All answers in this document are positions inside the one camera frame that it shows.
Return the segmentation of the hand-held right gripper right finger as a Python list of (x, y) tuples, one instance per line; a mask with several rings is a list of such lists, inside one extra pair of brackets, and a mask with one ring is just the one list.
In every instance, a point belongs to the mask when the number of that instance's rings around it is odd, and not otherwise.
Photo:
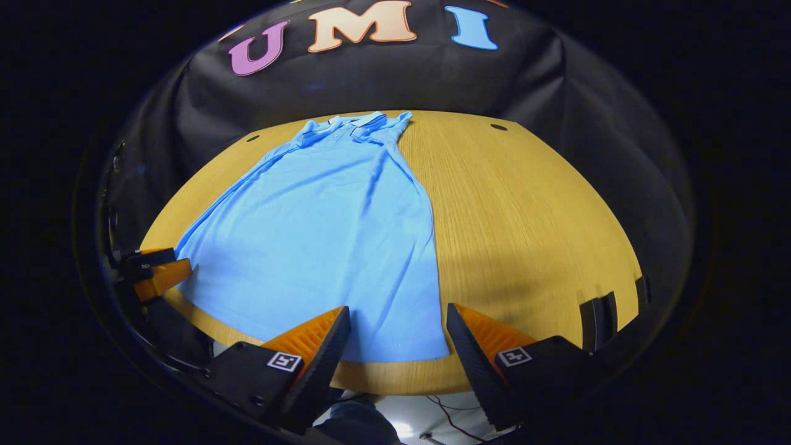
[(498, 431), (544, 425), (604, 382), (602, 361), (562, 336), (536, 340), (457, 303), (447, 305), (446, 329), (472, 391)]

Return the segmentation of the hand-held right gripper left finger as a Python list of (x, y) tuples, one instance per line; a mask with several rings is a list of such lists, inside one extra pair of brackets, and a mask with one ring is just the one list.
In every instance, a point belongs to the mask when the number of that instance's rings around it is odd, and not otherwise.
[(263, 344), (237, 342), (207, 366), (207, 391), (263, 425), (304, 434), (327, 404), (350, 332), (341, 306)]

